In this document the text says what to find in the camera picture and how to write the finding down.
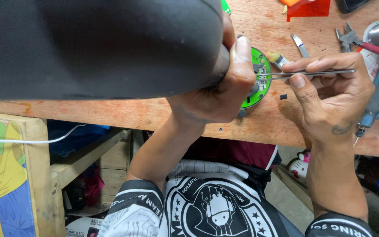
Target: hand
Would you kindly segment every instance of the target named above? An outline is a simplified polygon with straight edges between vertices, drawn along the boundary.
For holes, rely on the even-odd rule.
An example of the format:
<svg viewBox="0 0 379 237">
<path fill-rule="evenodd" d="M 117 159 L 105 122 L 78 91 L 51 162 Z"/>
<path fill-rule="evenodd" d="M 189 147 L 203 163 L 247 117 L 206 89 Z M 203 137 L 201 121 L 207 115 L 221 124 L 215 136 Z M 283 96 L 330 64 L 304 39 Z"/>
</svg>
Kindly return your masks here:
<svg viewBox="0 0 379 237">
<path fill-rule="evenodd" d="M 284 72 L 320 72 L 356 69 L 354 73 L 290 78 L 290 85 L 302 105 L 305 130 L 316 140 L 352 143 L 352 131 L 374 92 L 360 53 L 301 58 L 282 66 Z"/>
<path fill-rule="evenodd" d="M 229 70 L 217 87 L 166 98 L 172 115 L 180 122 L 205 125 L 233 121 L 255 83 L 250 41 L 245 37 L 235 38 L 232 21 L 226 13 L 223 24 L 223 44 L 230 51 Z"/>
</svg>

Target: concrete floor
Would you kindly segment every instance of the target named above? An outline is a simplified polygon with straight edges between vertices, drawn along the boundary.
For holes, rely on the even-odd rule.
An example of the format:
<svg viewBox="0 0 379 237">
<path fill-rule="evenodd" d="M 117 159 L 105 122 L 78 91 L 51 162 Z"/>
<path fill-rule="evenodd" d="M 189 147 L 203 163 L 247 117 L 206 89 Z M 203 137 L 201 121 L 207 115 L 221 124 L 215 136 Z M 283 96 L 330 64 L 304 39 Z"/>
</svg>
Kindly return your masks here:
<svg viewBox="0 0 379 237">
<path fill-rule="evenodd" d="M 303 148 L 279 146 L 282 164 L 297 156 Z M 304 232 L 313 221 L 310 210 L 284 185 L 280 179 L 272 174 L 272 180 L 265 189 L 266 199 L 284 214 L 300 231 Z M 368 192 L 365 194 L 368 203 L 368 223 L 373 231 L 379 234 L 379 196 Z"/>
<path fill-rule="evenodd" d="M 279 154 L 282 164 L 287 165 L 290 160 L 297 156 L 303 148 L 279 146 Z M 314 214 L 290 191 L 286 185 L 274 174 L 271 175 L 265 189 L 268 202 L 277 208 L 289 219 L 302 233 L 305 233 L 308 225 L 314 220 Z"/>
</svg>

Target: tweezers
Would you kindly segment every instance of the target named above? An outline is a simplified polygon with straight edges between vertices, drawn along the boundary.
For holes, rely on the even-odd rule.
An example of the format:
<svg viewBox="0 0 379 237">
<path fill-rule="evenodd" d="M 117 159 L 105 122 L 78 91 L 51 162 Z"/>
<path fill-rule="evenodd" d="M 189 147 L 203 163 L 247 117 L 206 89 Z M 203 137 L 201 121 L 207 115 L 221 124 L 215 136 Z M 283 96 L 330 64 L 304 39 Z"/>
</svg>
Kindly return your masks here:
<svg viewBox="0 0 379 237">
<path fill-rule="evenodd" d="M 257 76 L 274 76 L 274 75 L 280 75 L 283 77 L 275 77 L 275 78 L 268 78 L 268 79 L 257 79 L 257 81 L 272 81 L 272 80 L 280 80 L 280 79 L 288 79 L 294 74 L 304 74 L 307 76 L 319 76 L 319 75 L 326 75 L 326 74 L 336 74 L 336 73 L 354 73 L 356 70 L 342 70 L 342 71 L 324 71 L 324 72 L 316 72 L 316 73 L 308 73 L 308 72 L 295 72 L 295 73 L 263 73 L 263 74 L 256 74 Z"/>
</svg>

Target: wrist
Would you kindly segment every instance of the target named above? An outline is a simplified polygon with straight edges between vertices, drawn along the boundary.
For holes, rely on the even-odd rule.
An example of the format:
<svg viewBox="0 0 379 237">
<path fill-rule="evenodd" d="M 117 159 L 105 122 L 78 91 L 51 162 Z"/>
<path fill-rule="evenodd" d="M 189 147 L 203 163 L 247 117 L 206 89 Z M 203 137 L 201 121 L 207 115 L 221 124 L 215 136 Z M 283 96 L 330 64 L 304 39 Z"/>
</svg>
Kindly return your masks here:
<svg viewBox="0 0 379 237">
<path fill-rule="evenodd" d="M 323 140 L 314 139 L 313 149 L 320 150 L 320 151 L 332 151 L 332 152 L 341 152 L 341 151 L 353 152 L 353 139 L 351 137 L 350 139 L 340 139 L 337 141 L 336 140 L 323 141 Z"/>
<path fill-rule="evenodd" d="M 182 119 L 177 116 L 174 112 L 166 121 L 166 123 L 174 130 L 175 133 L 183 134 L 187 137 L 200 137 L 203 135 L 206 129 L 206 124 Z"/>
</svg>

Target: tattoo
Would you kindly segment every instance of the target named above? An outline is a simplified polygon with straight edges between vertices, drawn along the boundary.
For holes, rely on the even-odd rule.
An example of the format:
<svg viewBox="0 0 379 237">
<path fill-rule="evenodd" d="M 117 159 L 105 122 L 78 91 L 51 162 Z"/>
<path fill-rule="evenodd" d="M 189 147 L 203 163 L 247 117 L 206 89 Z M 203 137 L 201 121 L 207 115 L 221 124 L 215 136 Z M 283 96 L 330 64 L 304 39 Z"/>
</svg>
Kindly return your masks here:
<svg viewBox="0 0 379 237">
<path fill-rule="evenodd" d="M 333 128 L 331 129 L 331 133 L 334 135 L 342 135 L 345 134 L 346 132 L 349 132 L 352 129 L 352 125 L 354 123 L 352 121 L 349 122 L 349 125 L 346 127 L 340 127 L 338 124 L 334 125 Z"/>
<path fill-rule="evenodd" d="M 178 110 L 181 114 L 183 114 L 188 119 L 191 119 L 192 121 L 196 121 L 203 124 L 208 124 L 208 120 L 205 118 L 198 118 L 193 114 L 192 112 L 186 111 L 182 105 L 177 105 L 176 110 Z"/>
</svg>

